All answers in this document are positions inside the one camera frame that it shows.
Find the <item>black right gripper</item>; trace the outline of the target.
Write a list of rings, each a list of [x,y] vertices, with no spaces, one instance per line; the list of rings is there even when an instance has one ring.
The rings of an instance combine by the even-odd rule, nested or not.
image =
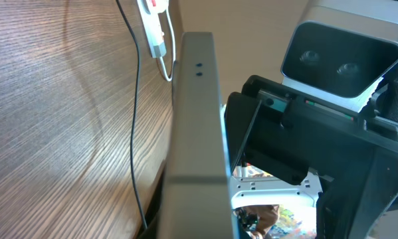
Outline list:
[[[251,76],[227,100],[229,165],[250,163],[291,185],[324,179],[319,238],[365,238],[398,197],[398,129]]]

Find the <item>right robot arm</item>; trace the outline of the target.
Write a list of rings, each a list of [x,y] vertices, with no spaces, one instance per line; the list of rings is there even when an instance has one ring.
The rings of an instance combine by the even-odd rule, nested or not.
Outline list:
[[[398,120],[360,114],[253,75],[225,111],[233,208],[316,209],[318,238],[365,238],[398,197]]]

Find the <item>teal screen smartphone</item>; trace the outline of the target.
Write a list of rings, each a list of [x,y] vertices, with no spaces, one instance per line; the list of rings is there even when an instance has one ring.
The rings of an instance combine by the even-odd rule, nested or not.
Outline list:
[[[188,32],[175,100],[158,238],[238,238],[213,35]]]

